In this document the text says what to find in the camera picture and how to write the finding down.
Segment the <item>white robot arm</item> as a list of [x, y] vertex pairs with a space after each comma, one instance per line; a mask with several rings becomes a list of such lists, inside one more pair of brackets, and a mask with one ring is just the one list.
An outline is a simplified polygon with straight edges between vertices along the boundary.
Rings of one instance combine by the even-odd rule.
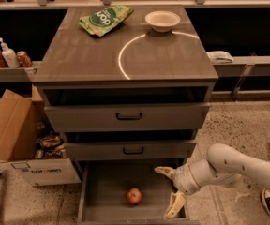
[[207, 185], [231, 183], [240, 175], [254, 180], [270, 191], [270, 162], [249, 157], [223, 143], [216, 143], [207, 150], [207, 157], [176, 169], [158, 166], [156, 173], [172, 180], [177, 188], [171, 193], [170, 203], [164, 217], [175, 218], [184, 206], [186, 196], [198, 192]]

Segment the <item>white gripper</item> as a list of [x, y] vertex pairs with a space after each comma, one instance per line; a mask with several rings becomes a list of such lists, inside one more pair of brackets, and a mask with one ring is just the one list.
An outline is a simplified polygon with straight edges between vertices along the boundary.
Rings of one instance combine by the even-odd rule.
[[155, 172], [168, 177], [179, 190], [177, 192], [171, 192], [169, 205], [164, 214], [165, 219], [175, 218], [184, 207], [187, 195], [192, 195], [200, 190], [195, 179], [196, 173], [194, 166], [185, 164], [176, 169], [166, 166], [157, 166]]

